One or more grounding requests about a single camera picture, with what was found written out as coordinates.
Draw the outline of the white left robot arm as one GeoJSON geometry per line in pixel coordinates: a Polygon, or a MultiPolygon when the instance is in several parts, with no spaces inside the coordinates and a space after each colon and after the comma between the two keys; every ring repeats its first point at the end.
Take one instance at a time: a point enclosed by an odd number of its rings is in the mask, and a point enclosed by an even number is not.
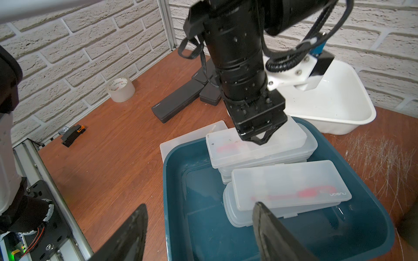
{"type": "Polygon", "coordinates": [[[182,55],[193,44],[188,59],[200,58],[205,65],[204,49],[209,50],[240,138],[263,145],[287,121],[285,99],[267,89],[267,72],[288,71],[322,47],[348,19],[354,2],[347,1],[338,23],[321,33],[335,6],[336,1],[199,1],[189,9],[177,51],[182,55]],[[320,16],[296,47],[275,52],[266,46],[265,34],[278,35],[315,12],[320,16]]]}

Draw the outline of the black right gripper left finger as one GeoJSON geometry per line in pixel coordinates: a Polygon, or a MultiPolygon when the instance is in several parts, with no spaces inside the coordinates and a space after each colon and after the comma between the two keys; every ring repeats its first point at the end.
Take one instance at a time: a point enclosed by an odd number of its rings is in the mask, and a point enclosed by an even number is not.
{"type": "Polygon", "coordinates": [[[95,252],[90,261],[141,261],[148,230],[148,211],[141,204],[95,252]]]}

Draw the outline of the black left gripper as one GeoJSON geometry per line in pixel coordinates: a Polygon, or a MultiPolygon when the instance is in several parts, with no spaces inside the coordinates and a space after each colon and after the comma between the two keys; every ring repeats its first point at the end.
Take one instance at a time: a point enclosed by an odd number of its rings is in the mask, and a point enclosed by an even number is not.
{"type": "Polygon", "coordinates": [[[252,102],[226,99],[224,103],[238,136],[257,145],[266,144],[288,121],[284,112],[285,98],[277,90],[262,90],[258,99],[252,102]]]}

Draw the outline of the clear pencil case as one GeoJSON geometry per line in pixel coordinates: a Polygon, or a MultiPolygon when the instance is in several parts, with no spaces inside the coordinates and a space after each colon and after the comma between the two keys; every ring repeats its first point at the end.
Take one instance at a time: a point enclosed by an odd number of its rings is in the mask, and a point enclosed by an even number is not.
{"type": "Polygon", "coordinates": [[[196,129],[192,132],[186,133],[182,136],[174,138],[172,140],[165,141],[160,144],[160,152],[162,156],[162,162],[164,163],[167,155],[173,150],[175,147],[188,143],[190,141],[198,140],[201,138],[206,137],[207,134],[222,131],[227,129],[227,125],[223,120],[215,122],[213,124],[207,125],[205,127],[196,129]]]}
{"type": "Polygon", "coordinates": [[[274,209],[352,199],[330,160],[236,169],[231,185],[240,211],[250,211],[257,202],[274,209]]]}
{"type": "Polygon", "coordinates": [[[274,132],[270,140],[263,145],[241,140],[234,128],[207,134],[206,144],[212,167],[218,169],[299,149],[305,144],[306,139],[307,134],[289,116],[287,123],[274,132]]]}

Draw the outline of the white plastic tray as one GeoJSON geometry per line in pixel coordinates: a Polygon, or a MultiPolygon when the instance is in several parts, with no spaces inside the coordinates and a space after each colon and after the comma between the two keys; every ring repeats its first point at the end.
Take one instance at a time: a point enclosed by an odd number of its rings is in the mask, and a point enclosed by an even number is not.
{"type": "Polygon", "coordinates": [[[316,88],[284,87],[279,92],[286,100],[286,114],[307,120],[321,133],[345,135],[377,116],[354,68],[336,59],[316,88]]]}

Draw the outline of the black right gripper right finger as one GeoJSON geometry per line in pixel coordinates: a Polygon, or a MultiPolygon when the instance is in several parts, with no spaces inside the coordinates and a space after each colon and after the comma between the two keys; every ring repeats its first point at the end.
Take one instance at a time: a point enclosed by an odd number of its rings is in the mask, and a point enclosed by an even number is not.
{"type": "Polygon", "coordinates": [[[252,220],[262,261],[318,260],[262,202],[255,204],[252,220]]]}

